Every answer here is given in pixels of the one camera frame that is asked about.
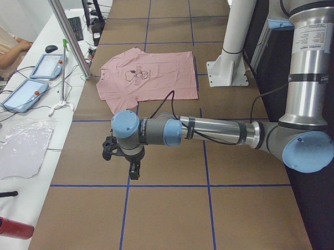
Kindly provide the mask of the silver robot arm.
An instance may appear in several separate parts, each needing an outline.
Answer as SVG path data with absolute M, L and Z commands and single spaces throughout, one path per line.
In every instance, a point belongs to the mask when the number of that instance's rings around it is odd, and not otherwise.
M 162 113 L 139 118 L 124 110 L 111 120 L 111 136 L 103 143 L 103 158 L 129 161 L 129 177 L 140 177 L 140 161 L 149 144 L 174 146 L 182 139 L 222 145 L 249 145 L 283 161 L 301 173 L 329 165 L 334 142 L 322 117 L 334 28 L 334 0 L 269 0 L 270 29 L 292 29 L 290 74 L 285 114 L 275 123 L 220 121 Z

